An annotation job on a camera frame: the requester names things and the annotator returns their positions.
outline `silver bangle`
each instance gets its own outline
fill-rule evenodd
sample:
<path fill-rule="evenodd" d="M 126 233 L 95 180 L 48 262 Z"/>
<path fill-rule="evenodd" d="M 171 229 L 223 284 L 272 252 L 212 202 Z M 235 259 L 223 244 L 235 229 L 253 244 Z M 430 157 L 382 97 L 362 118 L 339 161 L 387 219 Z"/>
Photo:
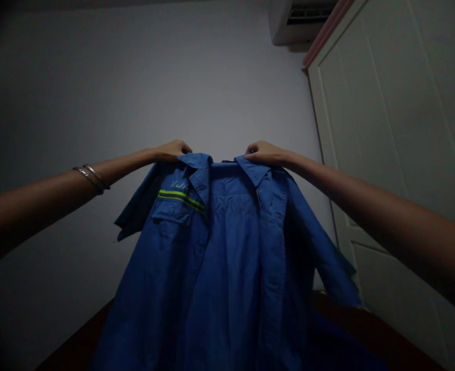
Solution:
<path fill-rule="evenodd" d="M 90 164 L 85 164 L 85 165 L 83 165 L 83 167 L 90 170 L 92 172 L 92 174 L 95 175 L 95 178 L 100 180 L 100 182 L 104 185 L 106 190 L 110 189 L 110 185 L 108 185 L 107 182 L 105 182 L 105 180 L 103 180 L 102 177 L 99 174 L 97 174 L 97 172 L 90 166 Z"/>
<path fill-rule="evenodd" d="M 100 185 L 84 169 L 82 169 L 81 167 L 74 167 L 73 170 L 78 170 L 80 173 L 82 173 L 85 176 L 85 178 L 87 178 L 91 182 L 95 189 L 97 189 L 99 195 L 104 193 L 104 190 L 100 187 Z"/>

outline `white cabinet door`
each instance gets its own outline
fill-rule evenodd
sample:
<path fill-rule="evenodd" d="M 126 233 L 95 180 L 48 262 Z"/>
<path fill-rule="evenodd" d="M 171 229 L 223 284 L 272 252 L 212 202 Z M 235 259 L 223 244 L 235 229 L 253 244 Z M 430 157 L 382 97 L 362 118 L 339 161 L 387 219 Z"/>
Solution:
<path fill-rule="evenodd" d="M 309 77 L 326 165 L 455 220 L 455 0 L 356 0 Z M 455 370 L 455 309 L 332 208 L 364 303 Z"/>

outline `green reflective stripe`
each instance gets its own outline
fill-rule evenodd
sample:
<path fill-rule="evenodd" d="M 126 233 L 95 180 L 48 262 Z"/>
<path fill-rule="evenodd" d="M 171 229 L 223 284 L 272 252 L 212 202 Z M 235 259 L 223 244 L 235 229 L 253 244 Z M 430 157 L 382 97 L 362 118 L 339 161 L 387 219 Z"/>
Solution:
<path fill-rule="evenodd" d="M 194 208 L 200 212 L 205 212 L 205 206 L 203 206 L 203 204 L 199 203 L 198 201 L 192 199 L 191 197 L 188 197 L 186 195 L 186 193 L 177 192 L 177 191 L 160 190 L 158 197 L 177 199 L 177 200 L 187 203 L 192 208 Z"/>

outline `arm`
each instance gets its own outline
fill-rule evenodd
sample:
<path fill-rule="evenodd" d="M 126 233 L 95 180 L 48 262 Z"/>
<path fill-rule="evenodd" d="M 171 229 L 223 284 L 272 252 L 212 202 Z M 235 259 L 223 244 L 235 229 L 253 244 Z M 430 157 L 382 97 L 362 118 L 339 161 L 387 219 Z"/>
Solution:
<path fill-rule="evenodd" d="M 176 157 L 186 152 L 191 152 L 191 148 L 176 140 L 100 162 L 92 168 L 107 184 L 114 184 L 141 167 L 157 161 L 177 161 Z M 0 194 L 0 259 L 96 195 L 92 183 L 75 170 Z"/>
<path fill-rule="evenodd" d="M 455 222 L 269 143 L 246 159 L 286 167 L 325 193 L 380 245 L 455 305 Z"/>

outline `fabric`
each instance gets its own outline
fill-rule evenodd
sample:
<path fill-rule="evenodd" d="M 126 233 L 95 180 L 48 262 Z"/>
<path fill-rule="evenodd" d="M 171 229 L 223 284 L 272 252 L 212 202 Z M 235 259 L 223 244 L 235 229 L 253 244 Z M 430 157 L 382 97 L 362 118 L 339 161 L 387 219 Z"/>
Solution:
<path fill-rule="evenodd" d="M 116 221 L 118 240 L 142 233 L 93 369 L 319 369 L 314 270 L 338 304 L 358 306 L 352 266 L 286 171 L 179 159 L 156 164 Z M 364 349 L 357 359 L 381 365 Z"/>

